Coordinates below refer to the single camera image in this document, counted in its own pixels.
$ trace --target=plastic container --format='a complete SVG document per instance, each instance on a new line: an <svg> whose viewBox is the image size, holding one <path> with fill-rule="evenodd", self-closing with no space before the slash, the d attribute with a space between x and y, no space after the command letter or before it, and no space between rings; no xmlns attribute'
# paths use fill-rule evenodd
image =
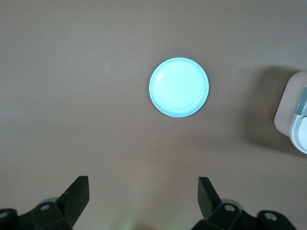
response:
<svg viewBox="0 0 307 230"><path fill-rule="evenodd" d="M307 154L307 71L296 73L288 81L274 123L298 150Z"/></svg>

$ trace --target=round blue disc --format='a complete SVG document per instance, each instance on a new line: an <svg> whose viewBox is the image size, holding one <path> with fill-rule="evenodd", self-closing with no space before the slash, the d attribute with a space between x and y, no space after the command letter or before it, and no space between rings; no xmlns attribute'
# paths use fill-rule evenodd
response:
<svg viewBox="0 0 307 230"><path fill-rule="evenodd" d="M205 103L209 81L203 68L184 57L169 59L152 74L149 94L162 113L172 117L189 116Z"/></svg>

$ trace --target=blue-gray latch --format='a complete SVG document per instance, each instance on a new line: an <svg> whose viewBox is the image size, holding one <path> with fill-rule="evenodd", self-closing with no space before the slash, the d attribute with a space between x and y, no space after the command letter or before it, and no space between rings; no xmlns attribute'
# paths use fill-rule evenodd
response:
<svg viewBox="0 0 307 230"><path fill-rule="evenodd" d="M298 101L295 113L301 116L307 116L307 88L304 88Z"/></svg>

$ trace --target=plate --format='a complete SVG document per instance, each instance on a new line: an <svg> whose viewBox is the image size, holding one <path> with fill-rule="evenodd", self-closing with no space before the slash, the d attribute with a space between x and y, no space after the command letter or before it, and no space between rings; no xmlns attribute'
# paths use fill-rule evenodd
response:
<svg viewBox="0 0 307 230"><path fill-rule="evenodd" d="M195 61L184 57L160 64L149 82L153 104L172 117L185 117L197 112L207 100L208 93L206 72Z"/></svg>

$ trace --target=white container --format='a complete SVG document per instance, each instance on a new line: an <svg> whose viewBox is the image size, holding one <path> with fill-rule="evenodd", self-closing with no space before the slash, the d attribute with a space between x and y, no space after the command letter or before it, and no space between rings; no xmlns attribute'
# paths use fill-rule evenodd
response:
<svg viewBox="0 0 307 230"><path fill-rule="evenodd" d="M298 150L307 154L307 71L296 73L288 81L274 123Z"/></svg>

